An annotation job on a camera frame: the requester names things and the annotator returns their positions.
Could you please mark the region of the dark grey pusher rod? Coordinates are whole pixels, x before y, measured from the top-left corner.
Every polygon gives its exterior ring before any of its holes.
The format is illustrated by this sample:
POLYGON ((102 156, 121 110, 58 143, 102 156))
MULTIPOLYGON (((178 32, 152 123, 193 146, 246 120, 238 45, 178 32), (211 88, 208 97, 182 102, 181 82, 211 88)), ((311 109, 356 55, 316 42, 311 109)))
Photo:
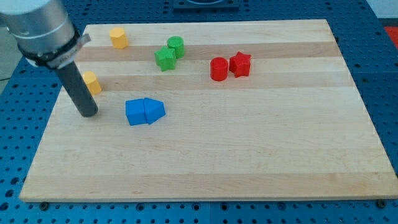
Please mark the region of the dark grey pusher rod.
POLYGON ((94 116, 98 112, 98 106, 76 64, 71 62, 57 69, 55 73, 82 117, 94 116))

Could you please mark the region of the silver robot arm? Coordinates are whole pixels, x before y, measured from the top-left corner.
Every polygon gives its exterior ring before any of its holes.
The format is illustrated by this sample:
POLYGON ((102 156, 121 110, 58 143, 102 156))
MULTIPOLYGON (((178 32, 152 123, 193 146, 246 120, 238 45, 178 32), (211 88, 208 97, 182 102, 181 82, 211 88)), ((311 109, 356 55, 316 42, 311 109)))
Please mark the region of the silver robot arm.
POLYGON ((74 59, 91 38, 81 35, 60 0, 1 0, 1 17, 27 61, 53 70, 83 117, 94 116, 94 101, 74 59))

